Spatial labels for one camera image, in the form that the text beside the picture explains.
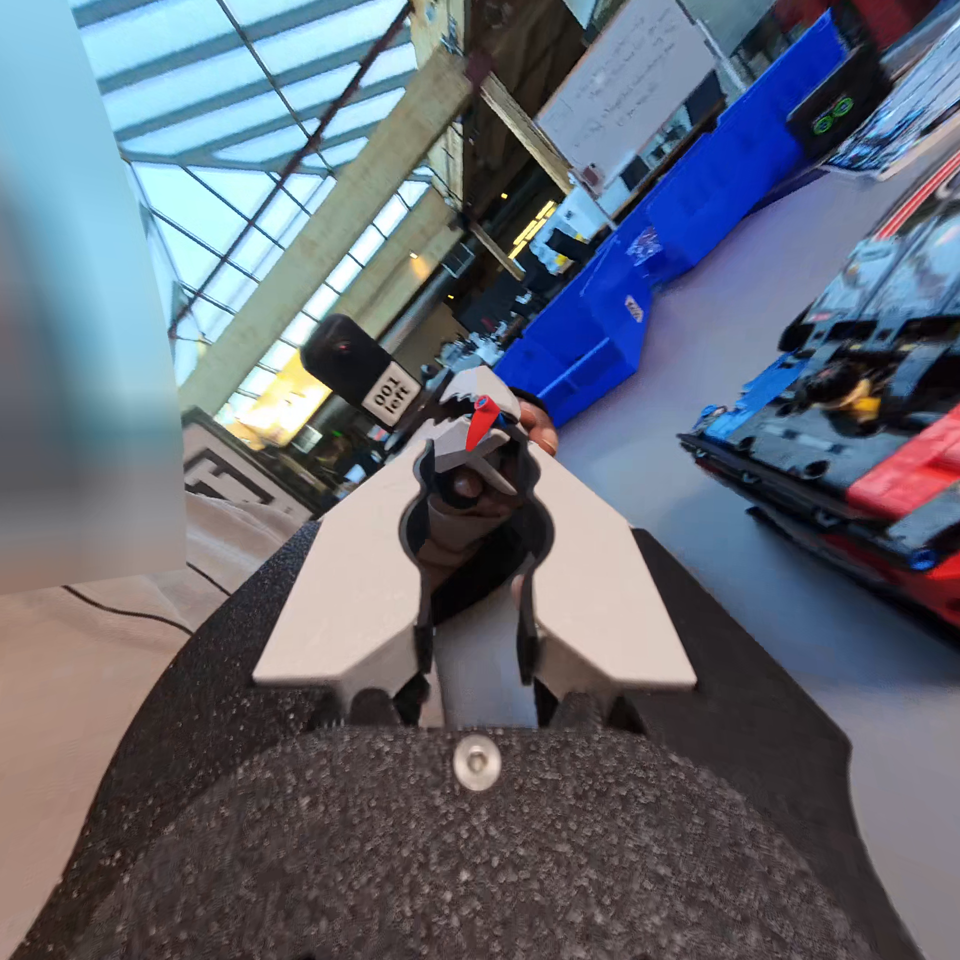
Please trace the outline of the black box with green logo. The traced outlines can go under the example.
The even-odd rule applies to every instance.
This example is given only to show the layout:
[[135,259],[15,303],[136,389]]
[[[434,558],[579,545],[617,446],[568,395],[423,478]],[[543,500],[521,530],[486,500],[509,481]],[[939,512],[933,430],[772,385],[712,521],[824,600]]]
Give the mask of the black box with green logo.
[[894,90],[877,48],[856,46],[787,116],[786,129],[808,162],[821,162]]

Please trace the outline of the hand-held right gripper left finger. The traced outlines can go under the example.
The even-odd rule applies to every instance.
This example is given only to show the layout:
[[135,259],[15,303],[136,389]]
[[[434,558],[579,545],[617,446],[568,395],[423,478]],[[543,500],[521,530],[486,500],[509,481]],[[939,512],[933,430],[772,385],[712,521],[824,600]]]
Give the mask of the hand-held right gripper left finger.
[[330,510],[282,607],[252,680],[262,688],[398,694],[418,672],[421,572],[402,520],[421,494],[421,438]]

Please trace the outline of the large blue plastic bin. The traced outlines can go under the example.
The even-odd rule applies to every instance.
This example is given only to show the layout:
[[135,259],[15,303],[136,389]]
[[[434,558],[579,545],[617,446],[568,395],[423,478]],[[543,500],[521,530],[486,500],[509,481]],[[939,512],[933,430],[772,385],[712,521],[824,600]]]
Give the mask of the large blue plastic bin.
[[804,161],[786,118],[834,68],[847,47],[824,12],[723,113],[610,235],[600,251],[627,248],[653,225],[663,245],[648,282],[666,283],[706,258]]

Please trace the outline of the person's left hand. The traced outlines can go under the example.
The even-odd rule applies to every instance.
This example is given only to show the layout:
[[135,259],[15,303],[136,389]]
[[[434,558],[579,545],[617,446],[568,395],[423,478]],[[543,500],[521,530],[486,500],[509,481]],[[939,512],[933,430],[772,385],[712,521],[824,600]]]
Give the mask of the person's left hand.
[[[546,405],[533,393],[512,389],[520,407],[520,426],[528,440],[548,456],[558,453],[558,430]],[[520,507],[520,500],[490,486],[467,465],[440,475],[442,492],[428,499],[430,534],[417,552],[432,592],[478,553]]]

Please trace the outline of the whiteboard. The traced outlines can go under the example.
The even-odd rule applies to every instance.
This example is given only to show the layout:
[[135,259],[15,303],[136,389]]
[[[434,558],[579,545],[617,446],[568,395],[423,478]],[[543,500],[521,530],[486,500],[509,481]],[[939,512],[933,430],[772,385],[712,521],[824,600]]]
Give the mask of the whiteboard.
[[536,114],[535,126],[585,183],[605,188],[714,70],[677,2],[630,1]]

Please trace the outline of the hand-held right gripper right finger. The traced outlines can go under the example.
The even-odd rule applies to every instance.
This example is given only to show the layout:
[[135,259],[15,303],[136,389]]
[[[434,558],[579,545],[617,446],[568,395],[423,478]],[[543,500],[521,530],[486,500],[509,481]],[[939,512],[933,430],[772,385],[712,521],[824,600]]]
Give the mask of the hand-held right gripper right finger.
[[519,453],[531,565],[517,659],[525,685],[603,708],[634,691],[690,692],[697,675],[628,520],[534,442]]

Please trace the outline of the lego race car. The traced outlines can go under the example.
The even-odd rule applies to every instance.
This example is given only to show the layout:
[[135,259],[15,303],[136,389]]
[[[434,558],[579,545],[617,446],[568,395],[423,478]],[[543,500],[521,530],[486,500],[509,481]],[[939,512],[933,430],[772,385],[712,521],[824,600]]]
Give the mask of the lego race car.
[[958,147],[897,198],[777,350],[680,447],[756,522],[958,639]]

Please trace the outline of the white sign with black tag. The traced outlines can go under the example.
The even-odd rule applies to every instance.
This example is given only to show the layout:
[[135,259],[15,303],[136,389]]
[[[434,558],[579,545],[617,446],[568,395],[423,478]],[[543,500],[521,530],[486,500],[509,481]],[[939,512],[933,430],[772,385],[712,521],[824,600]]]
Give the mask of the white sign with black tag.
[[239,506],[259,505],[297,522],[312,522],[319,512],[282,483],[246,445],[209,414],[192,408],[181,414],[183,476],[188,493]]

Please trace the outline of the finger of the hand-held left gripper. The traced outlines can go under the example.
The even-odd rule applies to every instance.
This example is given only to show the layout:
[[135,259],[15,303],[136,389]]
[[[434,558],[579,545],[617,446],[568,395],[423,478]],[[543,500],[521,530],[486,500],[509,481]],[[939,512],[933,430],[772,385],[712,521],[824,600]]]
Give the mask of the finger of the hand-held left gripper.
[[510,422],[521,420],[520,399],[488,366],[474,366],[453,373],[439,395],[439,403],[468,402],[473,409],[475,402],[484,397],[490,398]]
[[472,422],[470,416],[461,416],[438,430],[434,437],[436,473],[467,470],[498,493],[517,496],[518,490],[500,470],[500,452],[510,444],[512,438],[504,429],[492,426],[468,449]]

